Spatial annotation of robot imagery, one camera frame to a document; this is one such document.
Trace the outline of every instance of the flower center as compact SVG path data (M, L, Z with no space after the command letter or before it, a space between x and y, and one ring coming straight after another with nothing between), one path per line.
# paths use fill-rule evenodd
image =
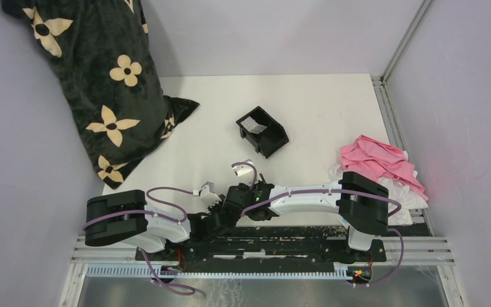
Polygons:
M50 34L50 29L45 24L37 24L35 26L35 31L42 36L47 36Z

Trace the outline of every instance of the gray floor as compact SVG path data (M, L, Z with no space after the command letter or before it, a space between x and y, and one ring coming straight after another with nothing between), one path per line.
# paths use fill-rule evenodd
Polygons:
M374 279L392 267L374 267ZM144 278L87 278L79 306L448 306L436 267L402 267L386 283L353 289L344 281L176 279L199 289L174 295Z

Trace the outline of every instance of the floral blanket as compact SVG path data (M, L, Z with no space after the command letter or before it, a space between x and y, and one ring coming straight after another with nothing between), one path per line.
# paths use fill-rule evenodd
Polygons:
M59 78L93 169L117 188L199 104L163 95L140 0L2 0Z

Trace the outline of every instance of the white connector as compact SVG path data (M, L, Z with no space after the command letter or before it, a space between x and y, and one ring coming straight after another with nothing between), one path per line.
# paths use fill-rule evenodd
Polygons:
M244 163L248 163L254 166L253 161L251 159L245 160ZM236 176L238 177L238 181L243 184L251 185L253 182L254 171L247 165L236 165L232 168Z
M215 190L214 184L212 182L207 182L202 185L200 193L198 194L200 200L207 206L215 205L221 201L219 195L214 193L214 190Z

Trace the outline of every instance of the white cloth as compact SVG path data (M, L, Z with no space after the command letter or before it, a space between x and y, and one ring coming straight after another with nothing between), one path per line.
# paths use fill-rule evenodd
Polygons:
M335 164L329 168L329 178L333 181L338 181L343 178L343 170L339 164ZM395 215L389 217L388 223L392 225L411 225L410 209L425 209L428 208L426 201L414 191L411 191L409 185L390 178L378 178L377 182L389 190L389 197L401 203L401 210ZM389 212L394 210L396 205L389 204Z

